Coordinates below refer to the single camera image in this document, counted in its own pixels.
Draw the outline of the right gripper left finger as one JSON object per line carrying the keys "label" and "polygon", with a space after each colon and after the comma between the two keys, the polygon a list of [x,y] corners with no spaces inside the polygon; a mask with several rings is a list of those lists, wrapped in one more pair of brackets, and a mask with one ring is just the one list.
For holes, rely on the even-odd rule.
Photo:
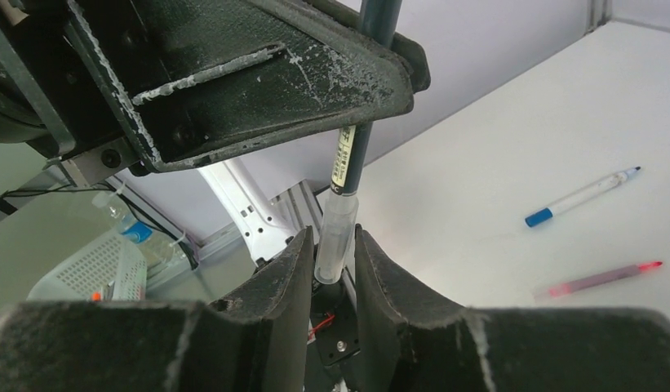
{"label": "right gripper left finger", "polygon": [[0,315],[0,391],[299,391],[313,232],[217,301],[28,301]]}

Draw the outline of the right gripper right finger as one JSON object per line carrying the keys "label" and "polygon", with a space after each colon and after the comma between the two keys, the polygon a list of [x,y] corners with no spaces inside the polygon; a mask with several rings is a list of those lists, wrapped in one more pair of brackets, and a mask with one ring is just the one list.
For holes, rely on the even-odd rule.
{"label": "right gripper right finger", "polygon": [[670,320],[635,308],[473,309],[355,229],[364,391],[670,391]]}

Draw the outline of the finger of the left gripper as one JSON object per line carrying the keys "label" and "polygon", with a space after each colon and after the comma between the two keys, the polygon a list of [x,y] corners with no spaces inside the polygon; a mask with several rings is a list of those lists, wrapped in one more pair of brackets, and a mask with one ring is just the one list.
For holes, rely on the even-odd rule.
{"label": "finger of the left gripper", "polygon": [[[357,28],[359,13],[352,8],[332,0],[306,0],[305,2],[325,13],[340,25],[350,29]],[[400,33],[395,33],[390,50],[406,62],[406,70],[410,75],[414,93],[427,90],[431,84],[431,74],[423,47],[418,42]]]}
{"label": "finger of the left gripper", "polygon": [[409,113],[405,61],[305,1],[70,1],[67,34],[151,172]]}

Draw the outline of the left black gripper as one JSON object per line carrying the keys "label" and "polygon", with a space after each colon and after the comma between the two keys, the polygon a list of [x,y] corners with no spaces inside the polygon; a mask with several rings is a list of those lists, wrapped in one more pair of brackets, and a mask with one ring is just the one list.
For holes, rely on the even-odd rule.
{"label": "left black gripper", "polygon": [[0,1],[0,144],[25,143],[78,187],[149,170],[66,31],[64,1]]}

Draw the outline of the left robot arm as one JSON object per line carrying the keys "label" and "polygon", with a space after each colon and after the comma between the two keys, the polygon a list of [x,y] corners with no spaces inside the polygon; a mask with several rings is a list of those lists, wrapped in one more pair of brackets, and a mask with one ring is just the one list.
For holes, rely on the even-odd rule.
{"label": "left robot arm", "polygon": [[197,169],[268,261],[295,235],[239,158],[409,113],[430,84],[398,1],[0,1],[0,143],[92,186]]}

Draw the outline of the pink gel pen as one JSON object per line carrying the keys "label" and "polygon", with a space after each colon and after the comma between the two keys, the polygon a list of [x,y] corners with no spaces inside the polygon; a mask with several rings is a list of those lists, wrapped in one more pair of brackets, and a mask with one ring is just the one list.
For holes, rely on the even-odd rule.
{"label": "pink gel pen", "polygon": [[664,265],[663,261],[649,261],[640,264],[626,265],[616,269],[607,270],[597,274],[592,274],[583,278],[566,281],[564,283],[554,284],[550,287],[538,290],[534,294],[536,300],[553,299],[569,296],[575,292],[588,290],[593,287],[599,287],[619,280],[634,278],[636,276],[658,270]]}

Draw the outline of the clear plastic water bottle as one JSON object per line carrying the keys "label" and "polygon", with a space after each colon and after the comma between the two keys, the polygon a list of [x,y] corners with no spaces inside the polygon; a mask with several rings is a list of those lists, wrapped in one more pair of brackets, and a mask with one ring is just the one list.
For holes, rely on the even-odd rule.
{"label": "clear plastic water bottle", "polygon": [[186,253],[172,237],[137,218],[115,193],[100,191],[91,203],[104,214],[108,224],[118,234],[140,250],[151,275],[189,263]]}

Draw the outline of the white mesh basket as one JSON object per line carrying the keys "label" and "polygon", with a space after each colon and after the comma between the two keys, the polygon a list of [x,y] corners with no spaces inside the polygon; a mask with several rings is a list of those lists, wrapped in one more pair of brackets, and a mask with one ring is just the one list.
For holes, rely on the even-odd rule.
{"label": "white mesh basket", "polygon": [[147,272],[147,261],[134,243],[106,232],[40,278],[27,298],[142,301]]}

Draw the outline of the blue capped white marker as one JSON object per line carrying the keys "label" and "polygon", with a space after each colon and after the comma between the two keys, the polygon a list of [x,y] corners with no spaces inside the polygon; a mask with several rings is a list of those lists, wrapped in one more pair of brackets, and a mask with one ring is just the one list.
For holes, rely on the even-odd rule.
{"label": "blue capped white marker", "polygon": [[631,180],[640,170],[640,166],[630,167],[602,177],[591,184],[585,185],[584,187],[545,205],[538,211],[525,217],[524,222],[529,228],[541,225],[555,216],[562,215],[575,207],[585,204],[606,192],[611,191],[612,189],[620,187],[622,184]]}

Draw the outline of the aluminium frame right post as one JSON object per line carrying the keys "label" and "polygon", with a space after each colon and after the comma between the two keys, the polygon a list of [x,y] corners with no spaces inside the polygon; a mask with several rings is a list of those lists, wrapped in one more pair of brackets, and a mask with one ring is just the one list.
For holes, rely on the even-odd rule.
{"label": "aluminium frame right post", "polygon": [[612,6],[612,0],[587,0],[585,34],[590,34],[608,23]]}

